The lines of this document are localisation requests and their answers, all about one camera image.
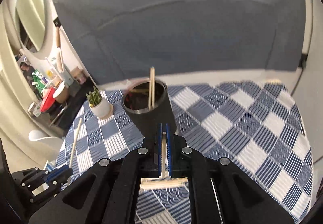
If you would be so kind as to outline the white chair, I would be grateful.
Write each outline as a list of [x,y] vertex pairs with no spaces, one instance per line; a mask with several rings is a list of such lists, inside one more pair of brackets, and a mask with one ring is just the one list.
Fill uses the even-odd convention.
[[63,140],[56,136],[47,136],[43,131],[40,130],[32,130],[28,134],[28,139],[34,142],[40,142],[48,145],[53,149],[60,149],[63,144]]

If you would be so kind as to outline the beige ceramic mug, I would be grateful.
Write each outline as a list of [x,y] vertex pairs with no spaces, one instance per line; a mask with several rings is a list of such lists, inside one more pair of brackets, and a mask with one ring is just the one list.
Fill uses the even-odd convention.
[[56,91],[52,95],[52,97],[60,104],[66,102],[69,97],[68,87],[65,82],[61,82],[60,85],[56,88]]

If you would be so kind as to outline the black steel utensil cup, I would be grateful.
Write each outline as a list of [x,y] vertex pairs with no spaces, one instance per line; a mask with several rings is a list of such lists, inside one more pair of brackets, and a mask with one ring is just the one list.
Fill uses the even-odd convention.
[[122,107],[142,136],[151,137],[159,124],[168,125],[171,133],[176,133],[177,125],[168,96],[168,88],[161,80],[155,80],[154,105],[148,106],[149,80],[144,79],[126,90]]

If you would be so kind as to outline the pink jar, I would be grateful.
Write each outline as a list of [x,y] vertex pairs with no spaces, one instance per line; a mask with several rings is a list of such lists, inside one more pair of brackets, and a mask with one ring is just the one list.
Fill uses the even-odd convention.
[[87,80],[86,75],[84,74],[83,70],[76,66],[72,71],[71,75],[73,78],[79,83],[84,84]]

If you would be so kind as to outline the wooden hair brush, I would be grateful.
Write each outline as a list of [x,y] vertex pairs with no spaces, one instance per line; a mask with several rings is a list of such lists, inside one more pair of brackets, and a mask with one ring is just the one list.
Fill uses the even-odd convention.
[[56,48],[57,48],[57,57],[56,57],[56,65],[59,73],[64,72],[64,61],[62,57],[61,51],[61,39],[60,39],[60,28],[56,26]]

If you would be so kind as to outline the red container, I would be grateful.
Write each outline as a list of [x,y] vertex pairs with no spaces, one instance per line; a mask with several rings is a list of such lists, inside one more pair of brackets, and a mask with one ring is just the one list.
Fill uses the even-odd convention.
[[54,87],[50,87],[44,90],[43,92],[43,100],[41,102],[41,112],[46,112],[55,102],[55,98],[53,97],[56,89]]

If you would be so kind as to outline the pile of wooden chopsticks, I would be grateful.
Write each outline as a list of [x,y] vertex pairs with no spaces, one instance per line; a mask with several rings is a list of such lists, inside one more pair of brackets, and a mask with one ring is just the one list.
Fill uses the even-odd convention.
[[167,189],[167,188],[176,188],[184,186],[188,182],[187,178],[176,178],[176,179],[141,179],[140,189],[149,190],[149,189]]

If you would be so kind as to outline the framed photo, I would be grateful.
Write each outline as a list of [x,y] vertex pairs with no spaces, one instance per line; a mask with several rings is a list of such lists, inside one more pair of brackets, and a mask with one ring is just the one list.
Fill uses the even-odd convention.
[[22,70],[22,74],[24,75],[24,77],[27,81],[33,79],[32,73],[35,71],[35,68],[33,66],[22,61],[22,62],[20,62],[20,69]]

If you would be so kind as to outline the small green succulent plant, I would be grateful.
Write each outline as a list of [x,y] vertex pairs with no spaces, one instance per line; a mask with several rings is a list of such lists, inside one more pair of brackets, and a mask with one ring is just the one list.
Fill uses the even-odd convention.
[[87,98],[90,108],[96,107],[102,101],[101,93],[96,86],[94,86],[92,91],[90,91],[86,94],[86,98]]

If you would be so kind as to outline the oval wall mirror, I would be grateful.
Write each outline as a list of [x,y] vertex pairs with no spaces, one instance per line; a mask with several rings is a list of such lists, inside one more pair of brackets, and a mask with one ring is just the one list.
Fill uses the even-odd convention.
[[45,0],[17,0],[16,12],[22,28],[21,41],[30,51],[39,52],[46,34]]

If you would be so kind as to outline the white ceramic plant pot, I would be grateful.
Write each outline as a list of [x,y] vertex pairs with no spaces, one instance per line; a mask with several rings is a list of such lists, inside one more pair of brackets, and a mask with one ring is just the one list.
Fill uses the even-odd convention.
[[100,118],[105,119],[113,113],[113,106],[111,103],[107,101],[107,99],[103,98],[100,103],[96,106],[89,105],[93,114]]

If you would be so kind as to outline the grey backdrop cloth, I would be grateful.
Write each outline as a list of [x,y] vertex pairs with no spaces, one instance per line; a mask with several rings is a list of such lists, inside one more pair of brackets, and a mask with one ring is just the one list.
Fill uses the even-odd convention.
[[305,0],[53,0],[69,40],[100,85],[157,74],[294,71]]

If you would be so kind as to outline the blue white checkered tablecloth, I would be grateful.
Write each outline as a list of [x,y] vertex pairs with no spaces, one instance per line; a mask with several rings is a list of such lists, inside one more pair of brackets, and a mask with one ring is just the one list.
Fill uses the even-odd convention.
[[[205,157],[227,157],[299,222],[307,214],[313,189],[313,158],[294,99],[280,83],[237,82],[168,88],[177,132]],[[56,159],[69,164],[72,179],[101,158],[116,160],[139,148],[142,135],[122,108],[122,92],[105,91],[113,116],[98,119],[85,102]]]

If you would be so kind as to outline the round wooden coaster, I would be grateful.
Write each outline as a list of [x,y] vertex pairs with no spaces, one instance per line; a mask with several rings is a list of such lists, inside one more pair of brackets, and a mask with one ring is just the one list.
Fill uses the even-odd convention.
[[105,106],[100,107],[100,114],[98,118],[100,119],[108,119],[113,114],[113,105],[108,103]]

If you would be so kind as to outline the green bottle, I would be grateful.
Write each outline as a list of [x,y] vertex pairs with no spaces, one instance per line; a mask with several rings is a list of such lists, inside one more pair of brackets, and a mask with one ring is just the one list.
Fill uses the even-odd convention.
[[32,85],[34,85],[36,89],[42,94],[43,90],[46,88],[47,80],[38,70],[34,70],[32,72],[32,79]]

